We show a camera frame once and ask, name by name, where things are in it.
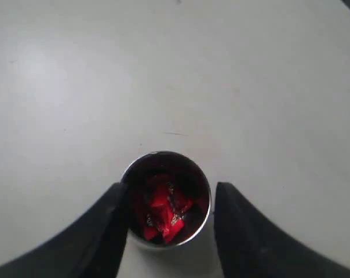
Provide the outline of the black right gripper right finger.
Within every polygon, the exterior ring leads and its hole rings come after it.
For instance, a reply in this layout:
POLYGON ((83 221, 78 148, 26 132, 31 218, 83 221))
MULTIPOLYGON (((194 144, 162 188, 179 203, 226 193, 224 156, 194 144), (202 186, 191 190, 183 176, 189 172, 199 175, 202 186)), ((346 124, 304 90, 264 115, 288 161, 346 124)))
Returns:
POLYGON ((350 277, 350 269, 272 223, 229 182, 218 182, 214 235, 224 277, 350 277))

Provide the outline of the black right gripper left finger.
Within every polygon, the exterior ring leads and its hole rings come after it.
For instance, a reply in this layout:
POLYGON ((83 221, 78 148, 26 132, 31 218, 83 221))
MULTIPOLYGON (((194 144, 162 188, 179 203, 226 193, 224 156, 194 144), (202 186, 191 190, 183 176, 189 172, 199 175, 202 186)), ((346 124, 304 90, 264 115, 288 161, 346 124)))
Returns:
POLYGON ((0 266, 0 277, 117 277, 128 234, 127 186, 117 182, 74 223, 0 266))

